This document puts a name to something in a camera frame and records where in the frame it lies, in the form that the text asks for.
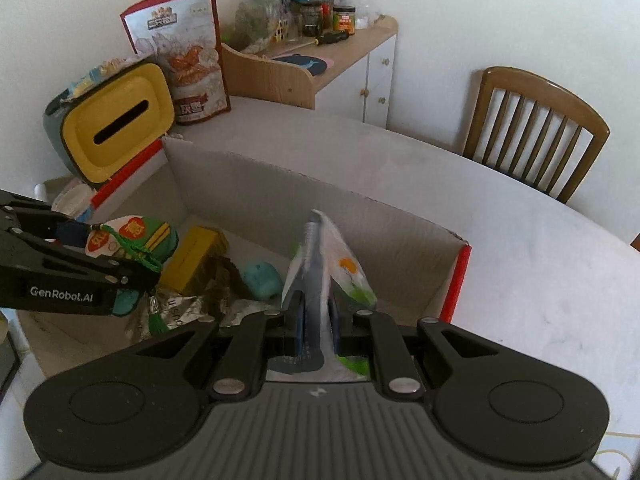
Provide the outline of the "yellow small carton box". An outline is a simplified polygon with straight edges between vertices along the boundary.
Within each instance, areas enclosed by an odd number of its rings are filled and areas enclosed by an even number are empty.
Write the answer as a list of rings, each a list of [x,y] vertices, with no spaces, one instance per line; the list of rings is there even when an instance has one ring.
[[[199,295],[210,280],[206,266],[229,249],[224,233],[207,226],[191,226],[160,274],[160,287],[181,296]]]

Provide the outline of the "white blue tissue pack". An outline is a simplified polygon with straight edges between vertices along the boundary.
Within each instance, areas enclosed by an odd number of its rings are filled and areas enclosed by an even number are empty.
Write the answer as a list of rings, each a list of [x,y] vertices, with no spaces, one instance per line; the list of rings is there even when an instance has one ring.
[[[358,304],[376,309],[378,297],[342,233],[324,212],[314,209],[288,267],[281,301],[281,310],[286,310],[296,292],[304,294],[302,351],[269,361],[267,378],[272,382],[360,382],[370,377],[366,359],[335,353],[328,309],[331,290],[342,290]]]

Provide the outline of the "teal silicone cup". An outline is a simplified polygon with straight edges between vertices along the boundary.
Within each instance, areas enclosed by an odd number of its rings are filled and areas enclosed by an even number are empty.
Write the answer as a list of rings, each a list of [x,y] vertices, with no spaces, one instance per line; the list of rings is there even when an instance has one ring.
[[[241,278],[254,296],[260,301],[268,301],[280,295],[283,281],[278,270],[267,261],[257,261],[242,267]]]

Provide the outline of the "yellow tissue box holder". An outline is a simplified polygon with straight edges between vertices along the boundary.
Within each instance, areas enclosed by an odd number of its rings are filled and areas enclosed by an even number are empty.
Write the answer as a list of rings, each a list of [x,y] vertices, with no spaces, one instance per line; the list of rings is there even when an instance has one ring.
[[[43,129],[70,172],[99,188],[175,121],[163,70],[141,61],[78,98],[63,91],[43,113]]]

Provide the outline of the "brown knotted rope toy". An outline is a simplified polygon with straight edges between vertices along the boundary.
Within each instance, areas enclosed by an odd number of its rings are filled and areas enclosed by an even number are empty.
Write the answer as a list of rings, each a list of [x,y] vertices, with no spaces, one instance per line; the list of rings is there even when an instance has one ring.
[[[217,310],[221,313],[227,313],[235,300],[250,297],[240,271],[227,257],[215,260],[215,276],[210,290],[215,298]]]

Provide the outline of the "red cardboard box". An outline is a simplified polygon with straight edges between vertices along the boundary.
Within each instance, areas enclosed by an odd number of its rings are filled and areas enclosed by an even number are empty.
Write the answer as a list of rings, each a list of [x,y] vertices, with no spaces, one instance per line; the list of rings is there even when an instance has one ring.
[[[160,168],[144,166],[93,215],[141,214],[186,234],[191,226],[224,232],[230,259],[288,270],[311,211],[324,212],[363,267],[380,308],[404,325],[449,318],[452,282],[469,245],[437,224],[306,174],[239,154],[169,139]]]

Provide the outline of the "brown wooden chair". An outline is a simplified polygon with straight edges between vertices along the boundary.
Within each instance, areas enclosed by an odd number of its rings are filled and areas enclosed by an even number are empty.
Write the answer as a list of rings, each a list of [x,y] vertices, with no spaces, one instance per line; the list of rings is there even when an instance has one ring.
[[[566,204],[611,130],[575,93],[527,70],[482,73],[462,155]]]

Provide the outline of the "green white embroidered pouch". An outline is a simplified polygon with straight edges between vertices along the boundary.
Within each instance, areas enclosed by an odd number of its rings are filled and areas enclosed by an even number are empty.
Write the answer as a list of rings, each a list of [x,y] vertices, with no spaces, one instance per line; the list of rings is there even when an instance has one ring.
[[[91,227],[85,244],[87,256],[132,264],[132,274],[120,279],[112,315],[130,314],[145,294],[154,292],[178,243],[177,229],[170,223],[137,214]]]

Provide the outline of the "red white snack bag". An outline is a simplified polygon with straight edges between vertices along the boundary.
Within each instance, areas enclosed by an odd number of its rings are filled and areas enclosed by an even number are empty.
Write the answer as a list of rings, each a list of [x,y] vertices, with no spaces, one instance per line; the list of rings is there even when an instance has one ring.
[[[231,110],[216,0],[142,0],[120,19],[134,52],[163,70],[177,124]]]

